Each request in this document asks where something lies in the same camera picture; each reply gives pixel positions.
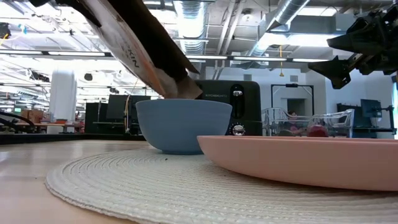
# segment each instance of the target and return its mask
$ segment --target red fruit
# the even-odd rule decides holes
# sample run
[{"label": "red fruit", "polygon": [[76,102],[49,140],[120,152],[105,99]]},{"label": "red fruit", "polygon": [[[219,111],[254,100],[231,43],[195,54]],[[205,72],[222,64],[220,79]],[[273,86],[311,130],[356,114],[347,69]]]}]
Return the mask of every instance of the red fruit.
[{"label": "red fruit", "polygon": [[324,138],[329,137],[328,130],[324,126],[319,124],[311,126],[308,129],[307,133],[308,137],[324,137]]}]

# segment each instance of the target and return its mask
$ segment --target white column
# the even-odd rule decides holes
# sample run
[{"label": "white column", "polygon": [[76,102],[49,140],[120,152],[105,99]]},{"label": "white column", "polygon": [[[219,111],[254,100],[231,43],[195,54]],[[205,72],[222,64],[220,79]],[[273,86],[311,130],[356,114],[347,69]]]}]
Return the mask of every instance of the white column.
[{"label": "white column", "polygon": [[[50,112],[54,119],[66,119],[67,123],[75,121],[77,81],[75,72],[67,68],[58,67],[52,73]],[[58,134],[62,127],[47,128],[47,134]]]}]

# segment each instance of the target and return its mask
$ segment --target doorway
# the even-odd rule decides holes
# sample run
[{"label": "doorway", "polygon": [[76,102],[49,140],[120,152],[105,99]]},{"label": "doorway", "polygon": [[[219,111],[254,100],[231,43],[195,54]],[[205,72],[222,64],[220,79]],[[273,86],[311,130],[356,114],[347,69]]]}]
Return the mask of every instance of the doorway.
[{"label": "doorway", "polygon": [[287,111],[294,111],[297,116],[306,116],[305,99],[287,99]]}]

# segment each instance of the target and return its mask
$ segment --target bowl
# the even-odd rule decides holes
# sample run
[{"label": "bowl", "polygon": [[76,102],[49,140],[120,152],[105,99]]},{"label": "bowl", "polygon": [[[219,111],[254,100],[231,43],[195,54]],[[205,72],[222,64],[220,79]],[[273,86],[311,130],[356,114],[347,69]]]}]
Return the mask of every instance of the bowl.
[{"label": "bowl", "polygon": [[232,106],[207,100],[146,100],[136,103],[149,144],[166,154],[202,154],[197,136],[224,136]]}]

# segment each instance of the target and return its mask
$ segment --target orange object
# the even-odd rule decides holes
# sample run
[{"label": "orange object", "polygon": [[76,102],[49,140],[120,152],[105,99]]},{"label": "orange object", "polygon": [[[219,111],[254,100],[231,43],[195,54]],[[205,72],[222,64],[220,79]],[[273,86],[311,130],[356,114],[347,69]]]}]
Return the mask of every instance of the orange object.
[{"label": "orange object", "polygon": [[65,120],[65,119],[57,119],[57,120],[55,121],[55,124],[66,124],[67,121],[68,121],[68,120]]}]

